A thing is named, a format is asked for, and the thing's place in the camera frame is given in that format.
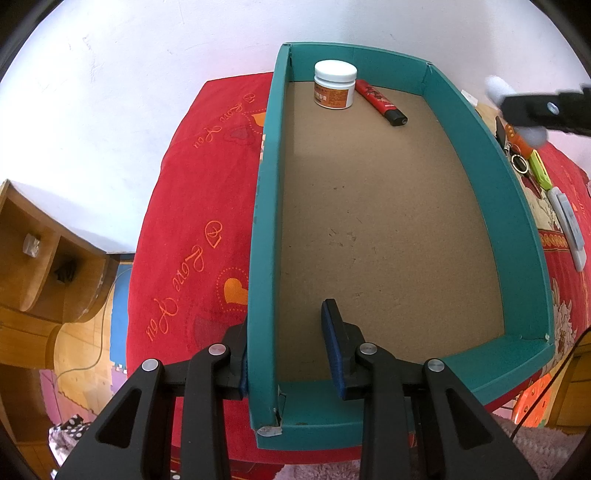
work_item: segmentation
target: white jar lid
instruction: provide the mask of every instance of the white jar lid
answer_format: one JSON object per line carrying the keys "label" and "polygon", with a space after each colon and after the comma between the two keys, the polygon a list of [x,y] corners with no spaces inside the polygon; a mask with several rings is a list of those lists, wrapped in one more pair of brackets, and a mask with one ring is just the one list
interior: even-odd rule
{"label": "white jar lid", "polygon": [[352,82],[357,78],[357,68],[340,60],[322,60],[314,65],[314,74],[329,82]]}

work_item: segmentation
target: cable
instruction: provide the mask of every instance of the cable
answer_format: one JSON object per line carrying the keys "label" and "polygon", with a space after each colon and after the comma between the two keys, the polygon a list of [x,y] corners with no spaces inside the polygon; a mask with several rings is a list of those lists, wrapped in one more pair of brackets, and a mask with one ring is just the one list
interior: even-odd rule
{"label": "cable", "polygon": [[552,377],[552,380],[550,380],[550,382],[548,383],[548,385],[546,385],[546,388],[542,390],[542,393],[540,394],[540,396],[538,396],[538,398],[535,399],[535,402],[530,407],[530,409],[527,412],[525,412],[525,415],[523,415],[523,418],[517,424],[517,428],[515,430],[513,430],[513,433],[511,433],[511,440],[513,440],[515,438],[515,435],[517,435],[517,432],[519,431],[519,429],[521,428],[521,426],[524,424],[524,422],[527,420],[527,417],[530,416],[530,413],[534,410],[534,408],[537,406],[537,404],[540,403],[540,401],[542,400],[542,398],[544,398],[544,395],[546,395],[546,392],[550,389],[550,387],[554,383],[554,380],[556,380],[560,376],[561,371],[569,363],[569,359],[573,356],[575,349],[579,346],[579,342],[588,333],[591,333],[591,327],[587,328],[581,334],[581,336],[579,337],[579,339],[574,343],[574,345],[572,346],[572,348],[569,350],[569,354],[564,359],[564,362],[562,362],[562,365],[560,366],[560,368],[557,370],[557,372]]}
{"label": "cable", "polygon": [[123,275],[124,273],[127,273],[128,271],[130,271],[131,268],[132,267],[129,267],[127,270],[123,270],[123,272],[119,273],[115,277],[115,281],[111,285],[111,287],[109,289],[109,293],[107,294],[107,298],[105,300],[105,306],[103,307],[103,315],[102,315],[102,318],[100,320],[100,349],[99,349],[99,356],[96,359],[96,361],[92,365],[90,365],[88,367],[70,368],[69,370],[64,370],[62,373],[60,373],[58,376],[56,376],[55,379],[53,378],[53,373],[51,375],[51,386],[52,386],[52,389],[53,389],[53,396],[56,399],[57,414],[60,416],[60,423],[63,423],[63,420],[64,419],[61,416],[60,403],[57,401],[56,386],[59,387],[57,381],[59,380],[59,378],[62,375],[68,374],[70,372],[80,372],[80,371],[84,371],[84,370],[90,370],[91,368],[94,368],[96,365],[98,365],[98,363],[100,362],[100,359],[101,359],[101,357],[103,355],[103,333],[104,333],[104,330],[105,330],[105,314],[106,314],[106,311],[107,311],[107,303],[109,302],[109,296],[111,295],[111,292],[115,288],[115,285],[117,284],[117,281],[119,280],[120,276]]}

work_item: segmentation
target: orange toy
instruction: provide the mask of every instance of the orange toy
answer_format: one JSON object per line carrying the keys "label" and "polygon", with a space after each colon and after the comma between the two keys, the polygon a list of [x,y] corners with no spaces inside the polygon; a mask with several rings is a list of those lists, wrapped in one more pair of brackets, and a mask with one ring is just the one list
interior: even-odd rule
{"label": "orange toy", "polygon": [[523,140],[521,135],[515,131],[512,125],[505,125],[505,133],[507,134],[507,140],[519,148],[519,154],[523,158],[529,158],[531,156],[534,149]]}
{"label": "orange toy", "polygon": [[[515,404],[515,407],[513,407],[513,414],[511,415],[511,420],[515,424],[519,423],[523,416],[530,410],[531,406],[540,396],[542,391],[545,389],[548,383],[550,383],[550,380],[551,375],[546,374],[521,393],[519,399],[517,400],[517,403]],[[540,424],[540,420],[542,419],[542,416],[544,416],[546,407],[550,402],[550,393],[551,390],[548,390],[546,392],[544,398],[542,398],[542,400],[534,408],[534,411],[531,412],[530,415],[527,417],[527,420],[523,424],[524,426],[537,427]]]}

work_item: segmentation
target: jar label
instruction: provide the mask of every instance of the jar label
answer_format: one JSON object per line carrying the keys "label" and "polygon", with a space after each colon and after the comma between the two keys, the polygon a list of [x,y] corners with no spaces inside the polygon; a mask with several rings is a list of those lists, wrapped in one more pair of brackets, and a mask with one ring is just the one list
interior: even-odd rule
{"label": "jar label", "polygon": [[334,90],[314,84],[314,100],[318,105],[329,108],[346,108],[349,90]]}

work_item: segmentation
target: wooden furniture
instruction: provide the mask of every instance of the wooden furniture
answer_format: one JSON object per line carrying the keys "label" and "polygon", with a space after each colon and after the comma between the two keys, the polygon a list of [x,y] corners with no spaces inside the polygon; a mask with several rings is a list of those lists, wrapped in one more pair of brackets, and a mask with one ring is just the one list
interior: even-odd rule
{"label": "wooden furniture", "polygon": [[[23,253],[27,234],[39,241]],[[0,363],[53,368],[59,326],[85,322],[105,304],[117,260],[82,240],[19,194],[0,187]],[[71,279],[59,278],[64,266]]]}
{"label": "wooden furniture", "polygon": [[48,446],[52,425],[45,413],[39,372],[0,364],[0,421],[40,478],[57,468]]}
{"label": "wooden furniture", "polygon": [[565,433],[584,433],[591,425],[591,333],[573,352],[558,388],[547,427]]}

